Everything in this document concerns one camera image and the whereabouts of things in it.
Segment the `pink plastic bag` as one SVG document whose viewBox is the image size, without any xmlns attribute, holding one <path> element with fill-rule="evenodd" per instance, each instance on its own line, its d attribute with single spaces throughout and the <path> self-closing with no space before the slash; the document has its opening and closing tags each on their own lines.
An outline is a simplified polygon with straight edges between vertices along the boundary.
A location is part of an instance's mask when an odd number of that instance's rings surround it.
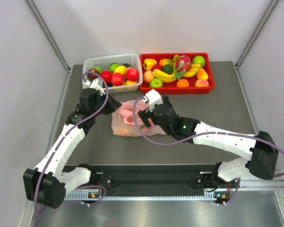
<svg viewBox="0 0 284 227">
<path fill-rule="evenodd" d="M 112 131 L 114 135 L 123 137 L 139 137 L 141 134 L 135 126 L 133 118 L 133 105 L 134 100 L 123 102 L 121 107 L 112 113 Z M 138 126 L 143 134 L 146 136 L 165 135 L 164 130 L 157 125 L 154 125 L 150 120 L 151 127 L 147 128 L 143 121 L 140 119 L 138 112 L 149 107 L 148 104 L 139 100 L 135 108 L 135 116 Z"/>
</svg>

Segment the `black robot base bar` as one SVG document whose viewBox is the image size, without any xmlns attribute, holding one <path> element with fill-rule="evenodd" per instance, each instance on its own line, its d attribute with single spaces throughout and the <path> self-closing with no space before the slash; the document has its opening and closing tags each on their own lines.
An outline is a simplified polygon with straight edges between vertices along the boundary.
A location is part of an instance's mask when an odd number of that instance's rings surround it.
<svg viewBox="0 0 284 227">
<path fill-rule="evenodd" d="M 213 201 L 226 204 L 240 186 L 238 177 L 226 182 L 214 165 L 97 165 L 88 183 L 68 193 L 68 200 Z"/>
</svg>

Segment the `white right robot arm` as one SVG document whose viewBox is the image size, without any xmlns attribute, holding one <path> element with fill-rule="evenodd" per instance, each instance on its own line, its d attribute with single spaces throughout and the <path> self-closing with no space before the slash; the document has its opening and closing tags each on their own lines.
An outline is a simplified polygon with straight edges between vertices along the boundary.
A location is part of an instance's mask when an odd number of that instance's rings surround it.
<svg viewBox="0 0 284 227">
<path fill-rule="evenodd" d="M 263 180 L 274 178 L 279 151 L 269 133 L 237 134 L 197 119 L 180 117 L 168 96 L 155 90 L 147 93 L 141 101 L 148 103 L 148 107 L 135 111 L 134 119 L 140 118 L 147 128 L 159 126 L 177 143 L 205 145 L 238 156 L 233 161 L 216 164 L 211 176 L 215 186 L 223 187 L 227 182 L 247 175 Z"/>
</svg>

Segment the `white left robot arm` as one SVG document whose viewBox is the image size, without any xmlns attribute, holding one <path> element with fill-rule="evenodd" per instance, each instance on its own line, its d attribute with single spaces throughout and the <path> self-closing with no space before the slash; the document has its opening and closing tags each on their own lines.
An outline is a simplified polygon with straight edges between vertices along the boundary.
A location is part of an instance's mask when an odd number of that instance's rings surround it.
<svg viewBox="0 0 284 227">
<path fill-rule="evenodd" d="M 89 165 L 80 164 L 68 173 L 63 170 L 75 148 L 95 124 L 95 118 L 100 114 L 112 114 L 121 105 L 109 94 L 95 88 L 81 92 L 79 103 L 68 116 L 57 141 L 34 169 L 28 168 L 23 174 L 29 201 L 56 209 L 68 193 L 83 185 L 91 188 L 97 184 L 96 171 Z"/>
</svg>

